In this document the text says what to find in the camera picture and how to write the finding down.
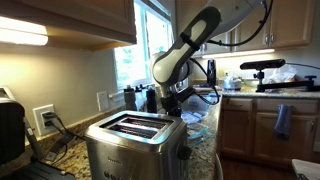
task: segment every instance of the bottle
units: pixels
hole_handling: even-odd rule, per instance
[[[152,88],[147,91],[147,112],[157,113],[156,91]]]
[[[126,110],[137,111],[136,94],[130,85],[124,91],[124,101],[126,103]]]
[[[136,94],[136,105],[138,111],[143,111],[144,110],[144,100],[143,100],[143,95],[142,95],[142,89],[136,86],[135,89],[135,94]]]

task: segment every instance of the toaster control knob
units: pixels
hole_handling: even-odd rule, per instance
[[[181,160],[188,160],[191,156],[192,150],[187,146],[182,146],[178,151],[178,158]]]

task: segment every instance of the upper cabinet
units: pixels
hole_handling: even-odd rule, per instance
[[[0,15],[47,26],[49,45],[103,49],[135,44],[133,0],[0,0]]]
[[[290,48],[306,46],[310,43],[316,0],[274,0],[268,22],[260,33],[250,42],[236,47],[236,51],[265,48]],[[259,21],[263,19],[264,9],[258,8],[236,29],[235,42],[251,36]]]
[[[188,26],[188,24],[192,21],[192,19],[201,11],[201,9],[207,3],[207,0],[176,0],[176,13],[177,13],[177,33],[178,36],[184,29]],[[230,43],[231,34],[223,33],[219,36],[212,38],[215,41],[222,41],[223,43]],[[205,43],[201,49],[195,52],[195,56],[201,56],[204,54],[213,54],[213,53],[224,53],[230,52],[229,47],[218,46],[214,44]]]
[[[184,30],[202,9],[206,0],[177,0],[177,29]],[[293,48],[310,43],[316,0],[274,0],[272,12],[260,33],[250,42],[238,47],[224,47],[206,43],[195,56],[231,51],[266,48]],[[233,31],[212,38],[223,43],[239,43],[249,38],[263,19],[264,8],[257,8]]]

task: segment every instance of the blue towel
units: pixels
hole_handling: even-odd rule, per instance
[[[282,140],[288,140],[291,128],[291,106],[279,105],[278,118],[274,130],[277,137]]]

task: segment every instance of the plastic bag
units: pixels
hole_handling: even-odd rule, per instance
[[[277,68],[273,71],[272,75],[264,79],[264,84],[291,82],[295,79],[297,70],[290,65],[287,69]]]

